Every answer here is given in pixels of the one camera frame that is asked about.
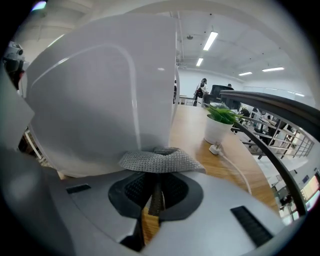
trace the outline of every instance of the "gray knitted fabric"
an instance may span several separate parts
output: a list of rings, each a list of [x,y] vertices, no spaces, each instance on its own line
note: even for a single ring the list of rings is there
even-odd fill
[[[129,151],[124,154],[119,164],[125,169],[137,172],[163,174],[196,171],[206,173],[202,164],[176,147],[156,147],[153,152]]]

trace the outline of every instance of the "white power cord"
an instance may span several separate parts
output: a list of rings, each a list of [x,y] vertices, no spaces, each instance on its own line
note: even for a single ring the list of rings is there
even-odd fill
[[[230,165],[232,165],[238,172],[239,174],[241,175],[241,177],[243,178],[245,184],[246,184],[246,188],[249,192],[250,195],[252,195],[252,192],[251,192],[251,188],[250,188],[250,185],[249,185],[249,182],[247,180],[247,178],[245,177],[245,175],[242,173],[242,171],[233,163],[231,162],[225,155],[224,153],[222,153],[222,151],[220,150],[219,148],[220,146],[218,145],[211,145],[209,150],[212,154],[214,155],[220,155],[222,156]]]

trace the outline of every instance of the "white appliance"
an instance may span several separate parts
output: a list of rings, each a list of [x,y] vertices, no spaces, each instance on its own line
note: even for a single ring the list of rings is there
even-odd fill
[[[176,22],[159,15],[102,18],[50,45],[26,71],[29,128],[49,163],[100,175],[126,151],[168,146],[175,59]]]

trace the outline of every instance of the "potted plant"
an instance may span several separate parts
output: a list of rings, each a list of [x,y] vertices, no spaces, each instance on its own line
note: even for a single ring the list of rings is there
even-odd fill
[[[236,122],[236,118],[240,117],[230,109],[214,107],[208,105],[204,139],[210,144],[220,145],[225,136]]]

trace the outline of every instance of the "white cable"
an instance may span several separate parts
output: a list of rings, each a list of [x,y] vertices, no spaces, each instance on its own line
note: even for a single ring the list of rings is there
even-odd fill
[[[249,194],[252,195],[249,182],[248,182],[247,178],[244,176],[244,174],[242,173],[242,171],[240,171],[240,169],[233,162],[231,162],[221,151],[219,151],[219,155],[222,156],[225,160],[227,160],[228,163],[230,165],[232,165],[240,173],[241,177],[243,178],[243,180],[246,184],[246,188],[248,189]]]

